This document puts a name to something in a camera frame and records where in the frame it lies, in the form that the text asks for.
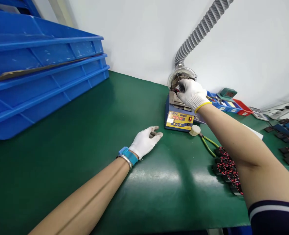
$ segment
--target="hand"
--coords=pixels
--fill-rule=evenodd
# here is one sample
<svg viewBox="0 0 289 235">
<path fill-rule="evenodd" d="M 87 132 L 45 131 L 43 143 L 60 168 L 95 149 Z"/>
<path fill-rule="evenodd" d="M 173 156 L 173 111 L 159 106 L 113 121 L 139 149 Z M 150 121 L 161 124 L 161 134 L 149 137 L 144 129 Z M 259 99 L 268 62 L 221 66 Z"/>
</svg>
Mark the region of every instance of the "hand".
<svg viewBox="0 0 289 235">
<path fill-rule="evenodd" d="M 182 79 L 178 84 L 185 88 L 185 92 L 179 92 L 177 94 L 178 98 L 184 102 L 185 105 L 192 108 L 195 113 L 201 106 L 211 103 L 206 98 L 206 90 L 202 88 L 200 83 L 192 79 Z"/>
<path fill-rule="evenodd" d="M 157 142 L 163 137 L 162 132 L 156 133 L 158 126 L 149 127 L 137 134 L 129 150 L 138 155 L 139 160 L 150 152 Z"/>
</svg>

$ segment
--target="green workbench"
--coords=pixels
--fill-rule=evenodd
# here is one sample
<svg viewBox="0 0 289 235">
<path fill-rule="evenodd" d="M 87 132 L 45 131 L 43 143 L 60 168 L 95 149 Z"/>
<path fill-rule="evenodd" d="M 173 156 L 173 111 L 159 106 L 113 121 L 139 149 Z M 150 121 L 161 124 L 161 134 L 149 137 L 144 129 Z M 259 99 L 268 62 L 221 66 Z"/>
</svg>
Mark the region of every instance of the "green workbench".
<svg viewBox="0 0 289 235">
<path fill-rule="evenodd" d="M 201 139 L 164 129 L 168 88 L 110 72 L 110 78 L 16 137 L 0 141 L 0 234 L 27 234 L 67 196 L 111 163 L 136 134 L 164 133 L 127 176 L 92 234 L 145 234 L 249 224 L 243 197 L 214 176 Z M 267 122 L 230 115 L 288 146 Z M 217 139 L 206 125 L 202 133 Z"/>
</svg>

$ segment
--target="gray flexible duct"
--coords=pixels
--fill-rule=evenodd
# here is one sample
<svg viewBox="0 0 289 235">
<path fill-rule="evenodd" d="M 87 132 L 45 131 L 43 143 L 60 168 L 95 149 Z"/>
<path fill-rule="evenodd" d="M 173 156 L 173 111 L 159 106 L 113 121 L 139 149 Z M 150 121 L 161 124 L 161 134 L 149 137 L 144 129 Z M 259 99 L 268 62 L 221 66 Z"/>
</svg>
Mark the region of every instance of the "gray flexible duct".
<svg viewBox="0 0 289 235">
<path fill-rule="evenodd" d="M 192 34 L 181 45 L 175 57 L 175 67 L 183 64 L 189 53 L 201 42 L 207 33 L 228 9 L 233 0 L 215 0 Z"/>
</svg>

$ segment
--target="navy sleeve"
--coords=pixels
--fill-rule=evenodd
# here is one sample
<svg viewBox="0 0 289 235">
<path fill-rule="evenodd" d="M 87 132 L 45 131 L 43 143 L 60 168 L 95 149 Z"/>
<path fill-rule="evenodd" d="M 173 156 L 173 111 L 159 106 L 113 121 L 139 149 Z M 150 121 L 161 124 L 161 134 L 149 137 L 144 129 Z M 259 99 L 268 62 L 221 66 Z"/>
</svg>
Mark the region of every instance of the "navy sleeve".
<svg viewBox="0 0 289 235">
<path fill-rule="evenodd" d="M 289 234 L 289 202 L 256 202 L 248 214 L 253 235 Z"/>
</svg>

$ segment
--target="white stripe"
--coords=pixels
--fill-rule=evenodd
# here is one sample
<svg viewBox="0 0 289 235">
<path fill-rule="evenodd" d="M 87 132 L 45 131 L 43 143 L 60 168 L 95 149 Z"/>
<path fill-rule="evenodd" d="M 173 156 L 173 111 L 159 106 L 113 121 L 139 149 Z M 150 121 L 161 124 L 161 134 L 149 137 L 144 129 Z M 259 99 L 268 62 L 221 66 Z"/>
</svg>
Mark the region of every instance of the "white stripe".
<svg viewBox="0 0 289 235">
<path fill-rule="evenodd" d="M 251 213 L 250 213 L 250 216 L 249 216 L 250 222 L 251 222 L 252 217 L 256 213 L 259 213 L 259 212 L 262 212 L 262 211 L 285 211 L 285 212 L 289 212 L 289 207 L 287 207 L 287 206 L 277 206 L 277 205 L 266 205 L 266 206 L 257 207 L 255 209 L 253 209 L 251 211 Z"/>
</svg>

